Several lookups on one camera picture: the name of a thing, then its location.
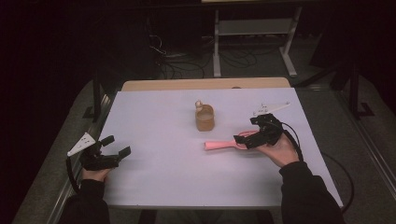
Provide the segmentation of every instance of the pink object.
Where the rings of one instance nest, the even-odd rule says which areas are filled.
[[[246,131],[242,132],[238,135],[240,136],[249,136],[251,134],[256,133],[257,131]],[[225,148],[225,147],[235,147],[237,149],[247,149],[247,147],[243,144],[236,144],[235,140],[232,141],[226,141],[226,142],[205,142],[205,150],[213,150],[213,149],[219,149],[219,148]]]

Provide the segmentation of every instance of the white tabletop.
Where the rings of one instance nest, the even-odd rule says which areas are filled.
[[[197,100],[215,110],[210,132],[196,129]],[[118,92],[101,134],[114,135],[115,142],[102,151],[111,155],[130,146],[132,153],[110,173],[106,202],[139,208],[280,206],[282,179],[268,158],[254,149],[205,151],[204,142],[258,130],[249,120],[253,111],[286,102],[290,106],[275,117],[297,132],[304,160],[341,206],[293,88]]]

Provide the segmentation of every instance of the black wire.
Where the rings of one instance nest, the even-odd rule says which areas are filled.
[[[182,76],[181,72],[180,71],[176,71],[176,69],[179,69],[179,70],[182,70],[182,71],[197,71],[197,70],[201,70],[202,78],[204,78],[205,77],[205,69],[204,68],[207,67],[207,65],[211,61],[211,57],[208,57],[208,59],[205,61],[205,63],[203,65],[200,65],[198,63],[193,63],[193,62],[195,62],[197,60],[198,60],[198,57],[192,57],[192,58],[187,58],[186,61],[176,61],[176,62],[174,62],[173,60],[169,60],[167,58],[166,61],[163,62],[163,64],[165,64],[165,66],[167,65],[167,66],[171,67],[173,72],[174,72],[174,74],[175,73],[179,73],[180,74],[180,78],[183,78],[183,76]],[[196,68],[192,68],[192,69],[184,68],[184,67],[181,67],[181,66],[177,66],[177,64],[192,65],[192,66],[194,66]]]
[[[223,52],[222,52],[222,53],[219,53],[219,55],[220,55],[221,59],[222,59],[225,63],[227,63],[228,65],[230,65],[230,66],[232,66],[232,67],[236,67],[236,68],[248,68],[248,67],[250,67],[251,65],[254,65],[254,64],[256,64],[256,63],[258,62],[256,56],[272,53],[272,52],[274,52],[275,50],[279,49],[279,47],[281,47],[281,46],[283,46],[283,45],[284,45],[284,44],[276,45],[276,46],[273,47],[272,49],[269,49],[268,51],[261,52],[261,53],[255,53],[255,52],[254,52],[255,50],[253,50],[253,49],[252,49],[252,50],[247,50],[247,52],[244,52],[244,51],[241,50],[241,49],[238,50],[238,51],[242,52],[243,55],[236,55],[236,53],[231,53],[231,52],[230,52],[230,54],[231,54],[236,60],[231,59],[230,57],[226,56]],[[239,40],[239,46],[240,46],[240,47],[245,47],[245,45],[242,43],[241,40]],[[252,57],[252,58],[253,58],[253,62],[250,62],[250,61],[248,60],[248,57]],[[237,60],[239,60],[239,59],[244,59],[245,62],[238,62]]]
[[[67,159],[66,159],[66,168],[67,168],[67,175],[69,176],[70,184],[72,185],[73,190],[76,193],[78,193],[79,187],[78,187],[77,181],[73,175],[72,163],[71,163],[70,157],[67,157]]]
[[[293,132],[294,132],[294,135],[296,136],[296,138],[297,138],[297,145],[298,145],[298,147],[299,148],[301,148],[300,147],[300,139],[298,138],[298,135],[297,135],[297,132],[296,131],[294,131],[294,129],[293,128],[291,128],[291,126],[289,125],[289,124],[287,124],[287,123],[284,123],[284,122],[280,122],[281,124],[284,124],[284,125],[286,125],[286,126],[288,126]]]
[[[334,161],[335,163],[337,163],[337,165],[340,166],[340,168],[346,173],[346,176],[347,176],[347,178],[349,180],[349,183],[350,183],[350,197],[349,197],[348,202],[346,203],[346,205],[343,207],[343,209],[341,211],[344,214],[347,211],[347,209],[349,208],[349,206],[352,205],[353,199],[355,197],[355,185],[353,183],[352,176],[349,174],[349,172],[343,166],[343,164],[341,164],[341,162],[339,162],[338,160],[336,160],[335,158],[333,158],[332,156],[330,156],[329,154],[327,154],[325,152],[320,151],[320,153],[323,156],[326,156],[327,158],[329,158],[332,161]]]
[[[231,49],[230,54],[233,55],[236,59],[246,58],[251,55],[249,50],[244,51],[243,49]]]
[[[170,73],[172,73],[172,76],[170,77],[170,79],[176,79],[175,74],[179,74],[179,75],[180,75],[179,78],[183,78],[183,75],[181,74],[181,72],[180,72],[180,71],[176,71],[176,70],[175,70],[175,67],[174,67],[172,64],[170,64],[170,63],[163,63],[163,65],[165,66],[165,68],[166,68],[166,67],[170,67],[170,68],[172,69],[172,71],[170,71]]]
[[[181,53],[176,55],[169,54],[169,55],[165,55],[164,58],[168,62],[173,62],[174,60],[177,60],[176,62],[191,63],[197,61],[201,57],[197,53],[192,52],[192,53]]]
[[[168,75],[166,74],[167,73],[166,66],[164,67],[165,71],[163,71],[163,67],[162,66],[160,66],[160,70],[161,70],[161,73],[163,74],[163,79],[168,79]]]

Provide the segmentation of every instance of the person's hand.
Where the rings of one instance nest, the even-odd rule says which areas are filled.
[[[92,179],[92,180],[105,182],[105,179],[110,171],[111,169],[88,171],[82,168],[82,179]]]
[[[293,144],[283,133],[274,146],[265,144],[256,148],[268,156],[279,167],[299,160]]]

